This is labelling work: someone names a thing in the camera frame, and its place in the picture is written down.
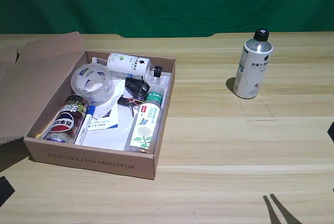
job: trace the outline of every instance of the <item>black cable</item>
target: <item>black cable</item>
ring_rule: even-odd
[[[136,107],[145,101],[150,86],[143,80],[126,78],[125,88],[132,94],[132,98],[121,96],[118,104],[124,107]]]

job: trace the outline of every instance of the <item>tape roll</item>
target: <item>tape roll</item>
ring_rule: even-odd
[[[72,75],[71,86],[91,105],[101,105],[114,94],[111,73],[101,64],[87,64],[77,69]]]

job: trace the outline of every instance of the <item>bottle label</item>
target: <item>bottle label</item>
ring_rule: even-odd
[[[130,146],[148,149],[153,138],[160,108],[151,103],[140,106]]]
[[[147,97],[146,97],[146,100],[155,100],[161,105],[162,95],[159,94],[158,92],[149,92]]]
[[[127,74],[128,78],[145,77],[150,60],[126,54],[112,53],[109,55],[107,67],[111,71]]]
[[[250,99],[257,95],[271,52],[257,53],[243,49],[233,88],[237,96]]]

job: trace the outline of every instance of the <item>box flap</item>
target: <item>box flap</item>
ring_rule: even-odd
[[[17,63],[84,51],[79,32],[28,42]]]
[[[30,42],[20,61],[0,80],[0,144],[25,136],[58,87],[71,77],[85,53],[79,47],[81,40],[77,36],[78,33],[70,33],[39,40],[39,43]],[[63,48],[60,45],[64,43],[63,38],[71,40],[74,48],[66,43]]]
[[[17,58],[17,46],[11,44],[0,50],[0,79],[15,64]]]

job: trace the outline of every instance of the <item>bottle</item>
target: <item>bottle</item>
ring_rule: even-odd
[[[126,78],[147,82],[154,66],[150,59],[121,53],[111,53],[106,64],[110,71],[126,74]]]
[[[256,97],[267,69],[272,45],[268,42],[269,31],[257,29],[253,39],[245,42],[233,91],[243,99]]]
[[[149,147],[156,144],[164,95],[164,89],[160,86],[161,68],[155,67],[148,83],[150,89],[134,118],[124,151],[147,153]]]

